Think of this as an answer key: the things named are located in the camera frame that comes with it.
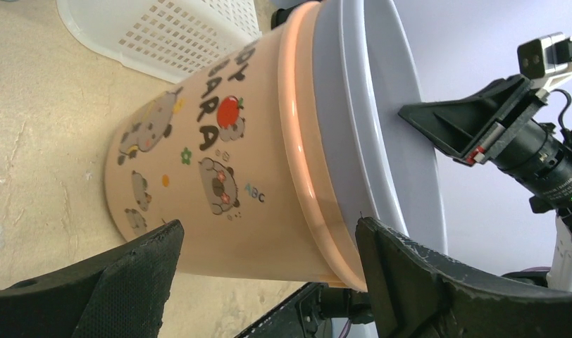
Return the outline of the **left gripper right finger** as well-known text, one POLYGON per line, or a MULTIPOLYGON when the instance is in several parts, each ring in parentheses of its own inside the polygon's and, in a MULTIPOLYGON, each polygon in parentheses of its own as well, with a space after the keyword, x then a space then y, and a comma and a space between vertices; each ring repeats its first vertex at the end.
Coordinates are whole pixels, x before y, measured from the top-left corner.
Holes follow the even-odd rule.
POLYGON ((372 217, 355 236, 380 337, 572 337, 572 292, 481 271, 372 217))

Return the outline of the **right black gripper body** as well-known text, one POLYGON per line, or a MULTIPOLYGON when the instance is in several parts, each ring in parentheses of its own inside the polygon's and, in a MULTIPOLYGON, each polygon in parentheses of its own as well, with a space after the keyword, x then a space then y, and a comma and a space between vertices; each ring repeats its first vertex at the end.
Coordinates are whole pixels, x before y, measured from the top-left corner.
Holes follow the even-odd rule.
POLYGON ((516 91, 493 106, 492 116, 478 124, 479 133, 470 142, 463 162, 467 165, 493 162, 496 166, 521 166, 544 145, 547 131, 533 117, 547 103, 547 94, 516 91))

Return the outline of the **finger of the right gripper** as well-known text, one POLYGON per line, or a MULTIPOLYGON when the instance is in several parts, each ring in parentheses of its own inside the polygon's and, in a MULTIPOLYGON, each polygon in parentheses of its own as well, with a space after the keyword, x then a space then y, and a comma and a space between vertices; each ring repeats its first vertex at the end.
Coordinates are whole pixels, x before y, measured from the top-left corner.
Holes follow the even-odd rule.
POLYGON ((463 99, 407 104, 398 115, 443 154, 470 161, 477 148, 487 149, 484 140, 488 132, 509 129, 531 86, 528 78, 512 75, 463 99))

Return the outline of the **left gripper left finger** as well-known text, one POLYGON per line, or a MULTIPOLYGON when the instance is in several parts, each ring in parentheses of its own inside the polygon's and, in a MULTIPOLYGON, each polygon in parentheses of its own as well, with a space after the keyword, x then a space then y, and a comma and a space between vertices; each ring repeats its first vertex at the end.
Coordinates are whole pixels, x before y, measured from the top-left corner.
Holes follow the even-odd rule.
POLYGON ((0 337, 157 337, 184 234, 173 220, 0 289, 0 337))

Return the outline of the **grey plastic bucket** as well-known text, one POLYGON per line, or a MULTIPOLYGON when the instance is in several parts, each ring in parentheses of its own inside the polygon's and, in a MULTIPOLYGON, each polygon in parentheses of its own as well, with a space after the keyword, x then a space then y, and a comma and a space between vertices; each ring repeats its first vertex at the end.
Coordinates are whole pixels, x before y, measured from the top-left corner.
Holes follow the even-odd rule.
POLYGON ((312 60, 323 150, 348 233, 369 216, 446 253, 435 150, 398 114, 421 91, 395 4, 321 2, 312 60))

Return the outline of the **orange bucket black rim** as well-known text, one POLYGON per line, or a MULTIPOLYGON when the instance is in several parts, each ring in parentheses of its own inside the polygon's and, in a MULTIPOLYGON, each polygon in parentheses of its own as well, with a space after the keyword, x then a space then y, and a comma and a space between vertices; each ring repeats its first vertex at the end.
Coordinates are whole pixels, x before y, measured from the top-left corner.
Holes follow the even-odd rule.
POLYGON ((181 272, 366 291, 320 134, 312 51, 322 8, 304 4, 120 124, 104 188, 124 238, 177 220, 181 272))

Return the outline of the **white perforated plastic basket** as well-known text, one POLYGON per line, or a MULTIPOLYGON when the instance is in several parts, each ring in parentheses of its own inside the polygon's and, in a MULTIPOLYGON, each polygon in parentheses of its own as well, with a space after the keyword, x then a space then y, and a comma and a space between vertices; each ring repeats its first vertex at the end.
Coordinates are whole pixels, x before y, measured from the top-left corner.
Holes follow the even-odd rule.
POLYGON ((57 0, 56 6, 79 43, 171 83, 261 36, 253 1, 57 0))

